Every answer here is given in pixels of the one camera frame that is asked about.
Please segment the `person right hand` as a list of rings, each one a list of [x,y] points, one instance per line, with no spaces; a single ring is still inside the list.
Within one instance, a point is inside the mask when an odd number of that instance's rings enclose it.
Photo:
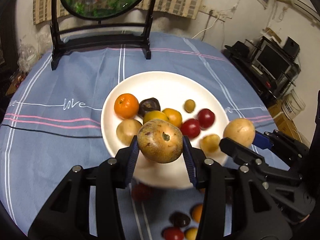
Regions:
[[[308,214],[306,217],[304,217],[301,221],[298,223],[304,223],[308,218],[310,217],[310,214]]]

